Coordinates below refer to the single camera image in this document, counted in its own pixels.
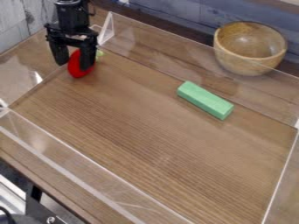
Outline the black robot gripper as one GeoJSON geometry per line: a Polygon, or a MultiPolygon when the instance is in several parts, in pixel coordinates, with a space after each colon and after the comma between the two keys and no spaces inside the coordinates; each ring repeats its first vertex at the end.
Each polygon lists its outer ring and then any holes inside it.
{"type": "Polygon", "coordinates": [[[46,24],[46,41],[50,53],[58,66],[69,61],[68,46],[80,46],[78,68],[86,71],[96,60],[97,33],[89,29],[89,17],[96,11],[89,11],[88,3],[54,3],[57,22],[46,24]]]}

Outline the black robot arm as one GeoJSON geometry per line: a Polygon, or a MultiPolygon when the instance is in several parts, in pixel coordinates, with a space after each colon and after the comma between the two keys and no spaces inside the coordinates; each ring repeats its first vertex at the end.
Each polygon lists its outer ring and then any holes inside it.
{"type": "Polygon", "coordinates": [[[45,39],[56,63],[69,60],[68,47],[78,48],[78,68],[86,71],[95,64],[99,33],[89,28],[89,0],[56,0],[57,23],[45,24],[45,39]]]}

